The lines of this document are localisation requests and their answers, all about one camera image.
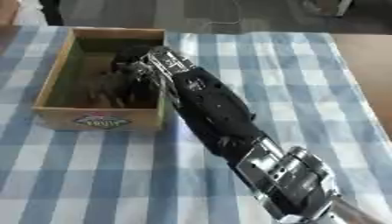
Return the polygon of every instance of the wire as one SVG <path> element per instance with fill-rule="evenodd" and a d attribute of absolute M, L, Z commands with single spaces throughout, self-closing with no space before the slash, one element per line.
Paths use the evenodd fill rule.
<path fill-rule="evenodd" d="M 199 29 L 201 31 L 203 31 L 209 25 L 237 25 L 237 24 L 239 24 L 242 21 L 242 10 L 241 10 L 239 0 L 231 0 L 231 2 L 233 3 L 234 7 L 237 9 L 237 17 L 238 17 L 237 20 L 235 20 L 233 22 L 210 21 L 210 22 L 207 22 L 207 23 L 204 23 L 203 25 L 201 25 Z M 190 35 L 192 35 L 192 34 L 187 33 L 187 35 L 184 37 L 184 39 L 189 38 Z"/>
<path fill-rule="evenodd" d="M 217 22 L 217 21 L 211 21 L 208 23 L 205 23 L 202 28 L 206 28 L 204 26 L 209 26 L 209 25 L 237 25 L 242 21 L 242 11 L 241 11 L 241 6 L 240 3 L 238 2 L 238 0 L 232 0 L 232 3 L 234 5 L 234 7 L 237 9 L 237 20 L 235 20 L 234 22 Z"/>

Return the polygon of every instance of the black robotic component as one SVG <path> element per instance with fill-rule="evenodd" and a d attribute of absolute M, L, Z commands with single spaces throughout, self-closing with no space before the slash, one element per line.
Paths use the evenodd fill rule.
<path fill-rule="evenodd" d="M 214 155 L 227 160 L 276 221 L 379 223 L 348 209 L 327 164 L 300 147 L 284 152 L 252 123 L 255 115 L 242 100 L 205 69 L 165 46 L 151 49 L 135 65 L 155 84 L 166 85 L 189 128 Z M 351 212 L 344 216 L 342 210 Z"/>

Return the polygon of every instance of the floor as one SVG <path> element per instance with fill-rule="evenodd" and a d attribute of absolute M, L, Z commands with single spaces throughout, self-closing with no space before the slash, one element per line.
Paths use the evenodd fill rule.
<path fill-rule="evenodd" d="M 213 21 L 239 24 L 209 24 Z M 354 0 L 342 18 L 306 12 L 304 0 L 65 0 L 66 25 L 164 28 L 176 32 L 392 33 L 392 0 Z"/>
<path fill-rule="evenodd" d="M 333 34 L 370 106 L 392 139 L 391 35 Z"/>

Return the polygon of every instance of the open cardboard box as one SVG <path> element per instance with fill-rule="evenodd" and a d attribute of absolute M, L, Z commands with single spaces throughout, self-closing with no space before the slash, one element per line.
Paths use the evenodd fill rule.
<path fill-rule="evenodd" d="M 108 71 L 120 49 L 161 46 L 164 35 L 163 30 L 71 29 L 33 110 L 55 130 L 159 130 L 165 85 L 150 101 L 137 101 L 130 108 L 111 108 L 104 97 L 89 101 L 86 83 Z"/>

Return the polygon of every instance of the blue and white checkered tablecloth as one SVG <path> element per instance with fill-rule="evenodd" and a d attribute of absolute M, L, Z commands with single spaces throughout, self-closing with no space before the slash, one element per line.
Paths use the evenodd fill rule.
<path fill-rule="evenodd" d="M 53 131 L 31 106 L 67 28 L 22 27 L 0 57 L 0 222 L 273 222 L 175 113 L 156 134 Z M 167 33 L 166 43 L 227 83 L 286 150 L 336 172 L 354 205 L 392 219 L 392 148 L 331 36 Z"/>

